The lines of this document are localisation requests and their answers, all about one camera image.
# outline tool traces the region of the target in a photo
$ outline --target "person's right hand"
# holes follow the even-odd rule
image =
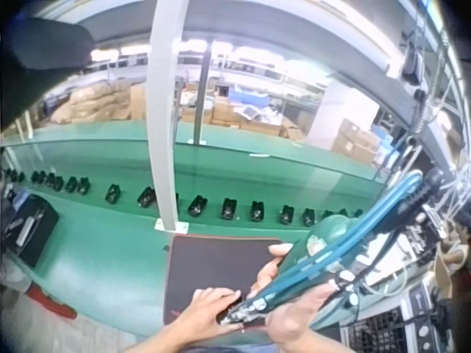
[[[267,263],[258,273],[257,282],[252,286],[248,297],[257,295],[278,274],[277,265],[288,254],[293,245],[284,243],[269,247],[275,258]],[[266,317],[266,328],[270,338],[279,344],[293,343],[309,333],[309,326],[316,318],[317,312],[327,298],[335,291],[324,284],[308,290],[298,300],[277,307]]]

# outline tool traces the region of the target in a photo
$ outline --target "black object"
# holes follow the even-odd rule
[[[139,195],[138,197],[138,205],[146,208],[148,207],[152,202],[156,200],[155,196],[155,190],[152,189],[150,186],[144,189],[144,191]]]
[[[45,171],[40,171],[39,172],[39,177],[38,177],[38,184],[43,184],[44,180],[46,180],[46,172]]]
[[[64,179],[61,176],[56,176],[56,180],[54,181],[52,190],[61,191],[63,186],[64,186]]]
[[[21,171],[20,174],[18,174],[18,182],[23,182],[24,178],[25,178],[24,172]]]
[[[254,222],[261,222],[265,216],[265,207],[263,202],[252,202],[252,209],[250,210],[250,219]]]
[[[88,178],[80,178],[79,184],[77,186],[77,192],[82,195],[86,195],[90,189],[90,182]]]
[[[287,204],[285,204],[281,211],[280,222],[282,224],[291,224],[291,222],[293,221],[293,216],[294,216],[294,207],[290,207]]]
[[[65,184],[65,191],[68,193],[73,193],[75,188],[78,186],[79,182],[75,176],[68,178],[67,184]]]
[[[339,215],[344,215],[345,217],[348,217],[348,212],[347,212],[347,210],[345,210],[344,208],[342,208],[342,209],[339,211]]]
[[[56,176],[54,175],[54,173],[49,173],[46,178],[46,186],[49,188],[52,188],[54,186],[55,181],[56,181]]]
[[[18,180],[18,172],[15,169],[10,173],[10,180],[12,182],[16,182]]]
[[[322,215],[322,219],[326,219],[327,217],[331,217],[333,215],[332,211],[326,210]]]
[[[33,184],[37,183],[39,180],[39,173],[37,171],[33,171],[31,174],[31,182]]]
[[[223,219],[227,219],[228,221],[234,219],[234,215],[236,214],[236,208],[237,200],[225,198],[224,202],[222,203],[221,217]]]
[[[388,213],[376,227],[376,233],[388,233],[415,222],[417,215],[422,212],[422,205],[436,195],[442,186],[444,174],[439,168],[431,169],[419,187],[408,194]]]
[[[354,218],[360,218],[360,217],[363,215],[363,213],[364,213],[363,210],[361,210],[361,209],[358,208],[358,209],[355,211],[355,213],[353,213],[353,217],[354,217]]]
[[[9,223],[10,226],[17,226],[8,226],[1,235],[3,243],[24,263],[34,268],[58,218],[57,212],[45,199],[29,195]],[[22,232],[26,232],[26,238],[23,245],[19,246],[16,241]]]
[[[192,217],[199,217],[205,210],[207,203],[208,199],[205,199],[203,196],[198,195],[190,204],[190,207],[188,208],[188,213]]]
[[[302,213],[302,222],[305,226],[310,227],[316,222],[316,213],[311,208],[306,208]]]
[[[239,289],[245,297],[257,281],[257,273],[272,260],[267,247],[279,243],[276,238],[174,236],[163,306],[164,323],[170,324],[184,311],[198,288]]]
[[[121,195],[121,189],[118,184],[111,184],[106,193],[105,200],[108,204],[115,204],[118,202],[119,196]]]

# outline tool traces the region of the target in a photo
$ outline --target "stacked boxes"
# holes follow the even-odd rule
[[[332,151],[370,164],[375,159],[379,145],[380,139],[375,134],[361,130],[353,122],[344,119]]]

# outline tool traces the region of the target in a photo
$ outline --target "person's left hand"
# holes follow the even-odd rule
[[[227,288],[197,289],[190,305],[166,328],[182,340],[182,345],[243,329],[242,324],[219,326],[216,322],[216,316],[240,295],[241,291]]]

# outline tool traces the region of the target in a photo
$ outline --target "white wall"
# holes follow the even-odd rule
[[[325,91],[306,142],[330,150],[345,118],[370,130],[378,110],[379,104],[362,92],[333,80]]]

